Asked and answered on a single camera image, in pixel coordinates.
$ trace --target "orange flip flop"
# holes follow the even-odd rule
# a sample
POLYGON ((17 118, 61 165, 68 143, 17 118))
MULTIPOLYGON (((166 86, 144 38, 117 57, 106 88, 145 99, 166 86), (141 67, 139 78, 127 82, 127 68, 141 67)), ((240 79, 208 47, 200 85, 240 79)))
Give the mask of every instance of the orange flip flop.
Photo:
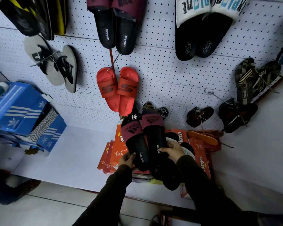
POLYGON ((218 140, 216 140, 215 138, 211 137, 211 136, 208 136, 208 135, 204 135, 204 134, 201 134, 201 133, 197 133, 197 132, 194 132, 194 131, 188 131, 188 137, 189 138, 196 138, 196 139, 199 139, 199 140, 202 140, 208 144, 211 144, 211 145, 218 145, 218 140))
POLYGON ((127 116, 132 112, 138 87, 138 73, 131 67, 121 68, 119 76, 119 88, 117 90, 117 93, 120 94, 119 114, 121 116, 127 116))
POLYGON ((120 95, 117 91, 117 76, 113 69, 109 69, 109 67, 104 67, 97 72, 97 85, 109 108, 114 112, 118 112, 120 95))

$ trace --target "white slide sandal strap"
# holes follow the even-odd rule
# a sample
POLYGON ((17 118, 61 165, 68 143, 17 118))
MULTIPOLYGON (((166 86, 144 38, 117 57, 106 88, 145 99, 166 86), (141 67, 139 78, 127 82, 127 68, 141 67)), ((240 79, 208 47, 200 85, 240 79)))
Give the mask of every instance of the white slide sandal strap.
POLYGON ((176 25, 180 27, 185 21, 211 11, 210 0, 176 0, 176 25))
POLYGON ((212 13, 221 13, 237 21, 250 0, 213 0, 212 13))

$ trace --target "maroon and black slide sandal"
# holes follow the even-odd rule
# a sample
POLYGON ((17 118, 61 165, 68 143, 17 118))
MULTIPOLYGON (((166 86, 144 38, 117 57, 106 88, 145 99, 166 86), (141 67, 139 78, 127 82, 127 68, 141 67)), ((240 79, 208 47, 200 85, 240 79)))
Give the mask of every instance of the maroon and black slide sandal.
POLYGON ((122 55, 133 52, 147 0, 113 0, 117 16, 116 47, 122 55))
POLYGON ((87 9, 94 14, 97 33, 104 48, 115 47, 116 16, 112 0, 87 0, 87 9))
POLYGON ((141 171, 147 171, 149 169, 148 148, 137 117, 140 117, 140 114, 129 115, 124 119, 121 127, 122 137, 130 155, 136 153, 133 161, 135 166, 141 171))

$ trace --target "white floor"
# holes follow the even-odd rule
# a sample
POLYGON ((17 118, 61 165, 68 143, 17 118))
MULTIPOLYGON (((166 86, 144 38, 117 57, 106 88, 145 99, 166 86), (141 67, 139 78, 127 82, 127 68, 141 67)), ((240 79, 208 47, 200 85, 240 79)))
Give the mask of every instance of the white floor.
MULTIPOLYGON (((72 225, 96 194, 41 182, 28 195, 10 205, 0 205, 0 226, 72 225)), ((148 226, 151 218, 170 207, 125 198, 121 219, 126 226, 148 226)))

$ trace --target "white shelf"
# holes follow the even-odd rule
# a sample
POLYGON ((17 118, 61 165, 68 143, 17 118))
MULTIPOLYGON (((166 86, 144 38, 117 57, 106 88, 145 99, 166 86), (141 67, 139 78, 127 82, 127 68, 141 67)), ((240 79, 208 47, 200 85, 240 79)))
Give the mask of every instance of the white shelf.
MULTIPOLYGON (((49 156, 27 155, 13 174, 64 186, 99 192, 108 176, 97 169, 98 163, 115 132, 99 132, 68 126, 49 156)), ((170 191, 162 185, 132 182, 127 197, 195 209, 194 203, 180 198, 179 189, 170 191)))

